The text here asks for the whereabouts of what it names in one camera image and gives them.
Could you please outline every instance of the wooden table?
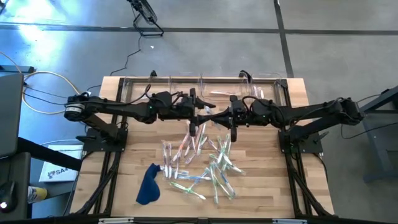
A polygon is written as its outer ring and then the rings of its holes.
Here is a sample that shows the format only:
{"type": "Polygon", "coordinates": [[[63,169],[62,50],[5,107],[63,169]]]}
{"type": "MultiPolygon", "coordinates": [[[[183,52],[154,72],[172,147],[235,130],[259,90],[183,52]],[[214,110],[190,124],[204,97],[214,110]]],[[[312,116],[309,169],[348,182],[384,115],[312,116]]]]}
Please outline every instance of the wooden table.
{"type": "MultiPolygon", "coordinates": [[[[114,100],[120,77],[104,77],[100,96],[114,100]]],[[[290,100],[293,107],[308,105],[304,81],[301,78],[287,79],[290,100]]],[[[133,84],[132,99],[137,98],[144,91],[146,83],[133,84]]],[[[258,85],[264,91],[264,98],[273,99],[274,93],[270,85],[258,85]]],[[[196,84],[163,84],[153,83],[150,93],[158,91],[184,91],[197,88],[196,84]]],[[[217,105],[213,112],[223,111],[229,106],[229,97],[211,94],[211,90],[228,91],[238,95],[247,95],[244,85],[237,84],[207,84],[203,86],[202,99],[217,105]]],[[[100,114],[106,122],[111,122],[111,115],[100,114]]],[[[220,218],[288,218],[294,217],[292,199],[290,196],[289,181],[284,156],[280,153],[277,143],[277,129],[268,125],[266,127],[238,128],[238,140],[233,143],[230,159],[247,175],[241,176],[227,172],[228,180],[234,187],[237,197],[228,200],[222,191],[220,203],[216,206],[213,202],[213,186],[210,181],[202,182],[194,190],[204,195],[207,200],[202,201],[192,195],[181,193],[171,187],[164,180],[162,172],[156,177],[160,188],[160,199],[148,205],[139,205],[136,202],[138,190],[146,169],[152,164],[163,164],[161,140],[173,144],[173,155],[177,152],[179,141],[186,133],[185,121],[156,121],[152,125],[139,123],[129,118],[129,137],[126,150],[122,154],[119,166],[118,180],[113,200],[112,216],[129,217],[220,217],[220,218]]],[[[217,135],[225,138],[228,130],[218,130],[208,122],[206,133],[212,140],[217,135]]],[[[190,171],[191,175],[200,175],[214,150],[205,145],[202,154],[185,167],[182,162],[181,169],[190,171]]],[[[73,198],[71,212],[77,211],[89,199],[100,179],[103,164],[103,152],[95,152],[83,161],[80,176],[73,198]]],[[[303,164],[307,184],[318,201],[325,209],[333,213],[328,184],[321,162],[312,154],[303,154],[303,164]]],[[[177,181],[179,184],[189,186],[190,181],[177,181]]],[[[104,191],[102,209],[106,204],[107,189],[104,191]]],[[[302,193],[298,190],[304,211],[302,193]]]]}

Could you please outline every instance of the yellow object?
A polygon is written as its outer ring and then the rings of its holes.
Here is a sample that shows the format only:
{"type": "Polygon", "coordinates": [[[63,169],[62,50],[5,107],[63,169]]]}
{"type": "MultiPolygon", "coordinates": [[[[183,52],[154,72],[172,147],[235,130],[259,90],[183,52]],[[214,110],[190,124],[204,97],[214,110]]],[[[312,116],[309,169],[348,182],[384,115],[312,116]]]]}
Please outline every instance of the yellow object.
{"type": "Polygon", "coordinates": [[[47,189],[43,189],[40,187],[28,187],[27,191],[27,202],[35,203],[41,202],[47,197],[47,189]]]}

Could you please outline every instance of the blue rag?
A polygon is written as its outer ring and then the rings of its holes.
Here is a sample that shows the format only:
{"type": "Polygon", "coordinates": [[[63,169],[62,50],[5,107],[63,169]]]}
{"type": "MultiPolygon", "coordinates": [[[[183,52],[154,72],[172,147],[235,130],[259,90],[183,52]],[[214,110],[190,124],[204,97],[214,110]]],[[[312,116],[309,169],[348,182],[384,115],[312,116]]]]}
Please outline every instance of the blue rag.
{"type": "Polygon", "coordinates": [[[149,202],[154,202],[160,197],[159,186],[155,182],[156,173],[160,171],[160,166],[151,164],[145,173],[142,180],[141,188],[139,189],[136,202],[141,205],[147,205],[149,202]]]}

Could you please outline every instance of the white cable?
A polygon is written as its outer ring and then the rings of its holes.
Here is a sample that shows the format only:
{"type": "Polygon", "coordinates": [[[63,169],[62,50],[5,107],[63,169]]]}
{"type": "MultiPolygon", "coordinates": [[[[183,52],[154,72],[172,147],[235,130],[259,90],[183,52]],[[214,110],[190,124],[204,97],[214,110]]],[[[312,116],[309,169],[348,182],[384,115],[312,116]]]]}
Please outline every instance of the white cable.
{"type": "MultiPolygon", "coordinates": [[[[28,78],[30,78],[31,76],[36,75],[36,74],[39,74],[39,73],[47,73],[47,74],[55,75],[55,76],[58,76],[58,77],[64,79],[70,86],[72,86],[73,90],[74,90],[77,94],[80,94],[79,91],[76,89],[76,87],[73,85],[72,82],[70,82],[70,81],[69,81],[67,78],[65,78],[64,76],[62,76],[62,75],[60,75],[60,74],[57,74],[57,73],[55,73],[55,72],[48,72],[48,71],[38,71],[38,72],[34,72],[34,73],[31,73],[31,74],[26,75],[26,76],[24,77],[24,81],[26,81],[26,80],[27,80],[28,78]]],[[[63,110],[63,111],[56,111],[56,112],[39,111],[39,110],[33,108],[30,104],[28,104],[28,103],[26,102],[26,100],[25,100],[25,94],[22,94],[22,101],[26,104],[26,106],[27,106],[28,108],[30,108],[30,109],[32,109],[32,110],[38,112],[38,113],[42,113],[42,114],[59,114],[59,113],[63,113],[63,112],[65,111],[65,110],[63,110]]]]}
{"type": "MultiPolygon", "coordinates": [[[[7,56],[5,53],[3,53],[3,52],[0,52],[0,54],[4,55],[6,58],[8,58],[8,59],[15,65],[15,67],[16,67],[17,70],[18,70],[18,72],[19,72],[19,73],[22,73],[21,70],[19,69],[17,63],[15,63],[15,61],[13,61],[13,59],[11,59],[10,57],[8,57],[8,56],[7,56]]],[[[76,87],[74,86],[74,84],[73,84],[72,82],[70,82],[70,81],[69,81],[67,78],[65,78],[64,76],[62,76],[62,75],[60,75],[60,74],[57,74],[57,73],[55,73],[55,72],[48,72],[48,71],[38,71],[38,72],[34,72],[34,73],[31,73],[31,74],[26,75],[26,76],[24,77],[24,81],[26,81],[29,77],[31,77],[31,76],[33,76],[33,75],[36,75],[36,74],[40,74],[40,73],[47,73],[47,74],[55,75],[55,76],[58,76],[58,77],[64,79],[70,86],[72,86],[73,90],[74,90],[77,94],[80,94],[79,91],[76,89],[76,87]]],[[[63,110],[63,111],[56,111],[56,112],[39,111],[39,110],[33,108],[30,104],[28,104],[28,103],[26,102],[26,100],[25,100],[25,94],[24,94],[25,91],[26,91],[26,88],[22,91],[22,101],[25,103],[25,105],[26,105],[28,108],[32,109],[33,111],[36,111],[36,112],[42,113],[42,114],[59,114],[59,113],[63,113],[63,112],[65,111],[65,110],[63,110]]]]}
{"type": "Polygon", "coordinates": [[[55,140],[55,141],[45,142],[45,143],[40,144],[40,145],[43,146],[43,145],[45,145],[45,144],[51,144],[51,143],[56,143],[56,142],[65,142],[65,141],[79,141],[79,140],[77,140],[77,139],[55,140]]]}
{"type": "Polygon", "coordinates": [[[15,65],[15,67],[16,67],[17,70],[18,70],[18,72],[19,72],[19,73],[22,73],[21,70],[19,69],[17,63],[15,63],[15,61],[13,61],[13,59],[11,59],[10,57],[8,57],[8,56],[7,56],[5,53],[3,53],[3,52],[0,52],[0,54],[4,55],[6,58],[8,58],[8,60],[10,60],[10,61],[15,65]]]}

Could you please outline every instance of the gray floor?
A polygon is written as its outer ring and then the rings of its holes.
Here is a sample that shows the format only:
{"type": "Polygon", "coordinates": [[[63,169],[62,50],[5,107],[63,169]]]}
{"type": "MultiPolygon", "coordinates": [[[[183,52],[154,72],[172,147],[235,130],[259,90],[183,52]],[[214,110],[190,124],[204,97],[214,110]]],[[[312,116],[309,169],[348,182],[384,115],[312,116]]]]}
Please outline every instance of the gray floor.
{"type": "MultiPolygon", "coordinates": [[[[164,27],[277,29],[273,1],[149,0],[164,27]]],[[[397,1],[280,0],[286,29],[394,30],[397,1]]],[[[0,22],[131,27],[133,16],[122,0],[9,0],[0,22]]],[[[42,31],[35,27],[0,30],[0,50],[20,65],[61,73],[80,90],[100,84],[103,76],[123,67],[126,55],[137,50],[135,32],[42,31]]],[[[396,86],[396,35],[288,35],[294,77],[304,78],[311,103],[352,97],[359,100],[396,86]]],[[[245,69],[254,75],[276,72],[286,77],[279,34],[166,33],[141,39],[142,52],[132,56],[117,75],[235,76],[245,69]]],[[[0,57],[1,64],[9,62],[0,57]]],[[[61,79],[37,75],[34,88],[68,96],[73,90],[61,79]]],[[[30,100],[46,111],[59,106],[30,100]]],[[[345,127],[345,135],[362,131],[345,127]]],[[[323,139],[331,198],[337,215],[345,218],[398,222],[398,181],[365,184],[374,172],[366,136],[351,140],[331,128],[323,139]]],[[[20,136],[37,143],[73,139],[83,126],[61,114],[44,115],[22,106],[20,136]]],[[[66,197],[35,204],[34,217],[60,215],[66,197]]]]}

